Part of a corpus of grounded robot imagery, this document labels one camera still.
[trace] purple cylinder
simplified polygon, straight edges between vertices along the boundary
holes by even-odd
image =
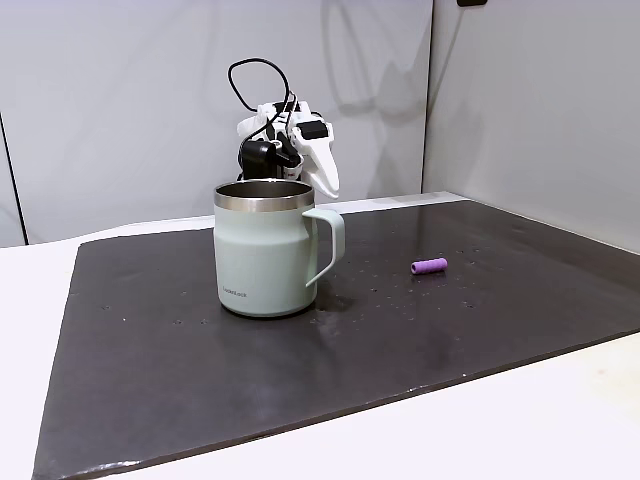
[[[411,273],[414,275],[422,275],[423,273],[441,272],[447,269],[446,258],[434,258],[433,260],[424,260],[422,262],[413,262],[411,264]]]

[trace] black cable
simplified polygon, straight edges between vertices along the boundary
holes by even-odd
[[[16,177],[13,174],[13,165],[11,164],[11,157],[9,156],[9,145],[7,144],[7,135],[4,131],[4,123],[2,122],[2,112],[0,112],[0,134],[4,139],[4,150],[7,153],[7,163],[9,164],[9,174],[11,175],[11,183],[13,185],[13,194],[16,197],[16,206],[18,208],[18,216],[20,217],[20,226],[22,227],[22,238],[24,244],[29,245],[29,237],[27,236],[27,226],[24,223],[24,216],[22,215],[22,206],[20,206],[20,197],[18,196],[18,186],[16,185]]]
[[[291,93],[293,95],[293,105],[291,106],[291,110],[289,110],[289,115],[287,115],[287,123],[285,123],[284,125],[284,134],[286,135],[287,138],[289,138],[289,122],[291,121],[291,115],[293,114],[293,111],[298,106],[298,96],[293,92]]]
[[[276,114],[273,116],[273,118],[267,120],[266,124],[264,124],[258,130],[256,130],[252,134],[250,134],[247,138],[242,140],[242,143],[240,143],[240,148],[238,149],[238,164],[240,165],[240,168],[242,168],[242,147],[244,147],[244,144],[251,137],[254,137],[255,135],[259,134],[260,132],[266,130],[270,125],[273,124],[275,119],[278,118],[282,112],[284,112],[284,109],[286,108],[287,102],[289,100],[289,93],[290,93],[289,82],[287,80],[287,76],[284,74],[284,72],[282,70],[280,70],[280,67],[278,67],[275,63],[270,62],[269,60],[265,60],[264,58],[258,58],[258,57],[245,58],[244,60],[240,60],[239,62],[231,64],[231,66],[229,67],[229,70],[227,72],[227,77],[229,79],[229,84],[231,85],[231,88],[233,88],[233,91],[236,93],[236,95],[238,96],[238,98],[242,102],[242,105],[245,106],[245,108],[247,108],[248,110],[250,110],[252,112],[257,112],[258,111],[258,109],[250,107],[247,104],[247,102],[244,101],[244,98],[242,98],[242,95],[240,95],[240,92],[236,88],[236,84],[233,82],[233,76],[231,75],[231,72],[233,71],[234,68],[239,67],[241,65],[245,65],[247,63],[264,63],[265,65],[269,65],[276,72],[278,72],[280,74],[280,77],[282,77],[282,81],[284,82],[285,94],[284,94],[284,101],[282,102],[282,108],[279,109],[279,110],[276,109]]]

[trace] stainless steel rim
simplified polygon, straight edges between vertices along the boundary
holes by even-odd
[[[216,188],[217,207],[237,212],[281,212],[313,205],[313,187],[303,182],[265,178],[225,183]]]

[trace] mug handle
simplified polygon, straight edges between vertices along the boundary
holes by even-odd
[[[333,210],[321,210],[319,208],[307,210],[302,213],[302,216],[315,218],[317,220],[324,220],[331,226],[331,239],[333,244],[331,262],[329,262],[329,265],[327,265],[324,270],[307,282],[307,287],[310,287],[344,256],[344,220],[338,212],[334,212]]]

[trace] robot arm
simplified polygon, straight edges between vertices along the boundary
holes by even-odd
[[[246,138],[251,132],[264,126],[281,107],[281,103],[260,105],[255,116],[238,124],[240,137]],[[329,198],[336,199],[340,191],[340,182],[338,169],[331,154],[333,139],[331,123],[312,114],[307,102],[298,101],[288,103],[270,128],[252,137],[252,140],[275,144],[278,155],[267,161],[273,161],[281,167],[279,178],[297,179],[302,174],[302,178],[317,190]]]

